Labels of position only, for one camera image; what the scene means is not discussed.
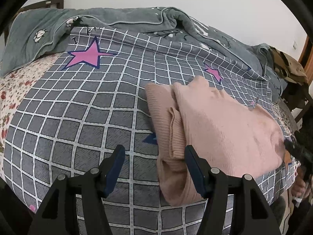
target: pink sweater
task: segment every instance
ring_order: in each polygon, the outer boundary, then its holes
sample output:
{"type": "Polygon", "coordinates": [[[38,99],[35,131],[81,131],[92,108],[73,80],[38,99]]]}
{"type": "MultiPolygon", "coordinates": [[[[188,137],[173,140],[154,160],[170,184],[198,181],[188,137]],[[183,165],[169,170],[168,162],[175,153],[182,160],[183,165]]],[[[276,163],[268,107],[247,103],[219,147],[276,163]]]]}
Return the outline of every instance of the pink sweater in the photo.
{"type": "Polygon", "coordinates": [[[159,146],[160,188],[172,206],[201,199],[184,162],[186,145],[231,176],[257,178],[281,165],[283,133],[260,105],[250,110],[201,76],[187,86],[149,83],[146,93],[159,146]]]}

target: wooden bed frame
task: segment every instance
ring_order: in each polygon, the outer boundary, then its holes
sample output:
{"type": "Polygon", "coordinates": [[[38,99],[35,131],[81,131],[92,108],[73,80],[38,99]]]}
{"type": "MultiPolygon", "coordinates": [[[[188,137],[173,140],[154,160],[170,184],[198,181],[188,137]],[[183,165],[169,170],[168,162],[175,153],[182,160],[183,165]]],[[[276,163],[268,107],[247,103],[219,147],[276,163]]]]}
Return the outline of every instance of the wooden bed frame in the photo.
{"type": "Polygon", "coordinates": [[[7,43],[7,38],[9,36],[10,27],[19,13],[23,11],[33,10],[33,9],[51,8],[51,7],[55,7],[57,9],[63,9],[64,0],[45,0],[45,1],[33,3],[33,4],[20,8],[18,12],[16,12],[14,17],[12,18],[10,25],[7,26],[7,28],[4,30],[4,44],[7,43]]]}

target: folded clothing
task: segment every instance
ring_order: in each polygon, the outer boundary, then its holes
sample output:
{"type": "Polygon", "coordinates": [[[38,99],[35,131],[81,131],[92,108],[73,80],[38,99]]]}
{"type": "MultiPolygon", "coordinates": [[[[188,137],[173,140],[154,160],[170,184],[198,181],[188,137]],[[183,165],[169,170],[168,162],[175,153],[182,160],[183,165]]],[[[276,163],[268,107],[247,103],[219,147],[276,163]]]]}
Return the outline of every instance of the folded clothing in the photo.
{"type": "Polygon", "coordinates": [[[236,177],[257,178],[282,164],[283,133],[260,105],[249,109],[201,76],[187,86],[149,83],[146,94],[159,145],[160,188],[170,205],[201,199],[184,162],[186,145],[236,177]]]}

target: star print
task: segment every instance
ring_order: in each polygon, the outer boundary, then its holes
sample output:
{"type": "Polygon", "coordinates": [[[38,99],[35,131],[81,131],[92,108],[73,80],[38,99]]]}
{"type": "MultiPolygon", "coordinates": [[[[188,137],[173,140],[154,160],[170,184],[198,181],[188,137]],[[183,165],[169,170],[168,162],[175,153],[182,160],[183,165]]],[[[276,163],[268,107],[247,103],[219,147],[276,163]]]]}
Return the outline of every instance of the star print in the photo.
{"type": "Polygon", "coordinates": [[[205,65],[204,71],[206,71],[206,72],[212,74],[212,75],[216,78],[216,80],[218,81],[218,83],[220,84],[223,78],[222,78],[222,76],[220,75],[219,71],[216,70],[216,69],[212,69],[212,68],[208,67],[205,63],[204,63],[204,65],[205,65]]]}
{"type": "Polygon", "coordinates": [[[93,39],[93,41],[91,42],[91,44],[86,50],[69,51],[68,53],[74,57],[72,57],[70,62],[64,66],[63,70],[81,62],[88,64],[91,67],[95,67],[99,69],[100,68],[100,56],[116,55],[112,53],[101,52],[99,50],[99,43],[96,37],[93,39]]]}

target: metal screw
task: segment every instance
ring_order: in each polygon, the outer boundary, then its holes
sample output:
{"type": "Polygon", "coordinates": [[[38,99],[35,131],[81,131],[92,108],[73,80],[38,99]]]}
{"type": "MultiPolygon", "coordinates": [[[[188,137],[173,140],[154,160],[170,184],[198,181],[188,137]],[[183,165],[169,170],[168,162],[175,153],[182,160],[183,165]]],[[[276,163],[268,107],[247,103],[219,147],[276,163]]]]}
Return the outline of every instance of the metal screw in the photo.
{"type": "Polygon", "coordinates": [[[91,170],[90,170],[90,173],[91,174],[97,174],[99,172],[99,169],[98,168],[92,168],[91,170]]]}
{"type": "Polygon", "coordinates": [[[252,176],[250,174],[245,174],[244,178],[246,180],[252,180],[252,176]]]}
{"type": "Polygon", "coordinates": [[[64,175],[64,174],[60,174],[60,175],[58,176],[58,180],[63,180],[63,179],[65,179],[65,175],[64,175]]]}
{"type": "Polygon", "coordinates": [[[218,173],[219,173],[219,169],[213,167],[213,168],[211,169],[211,172],[214,173],[214,174],[218,174],[218,173]]]}

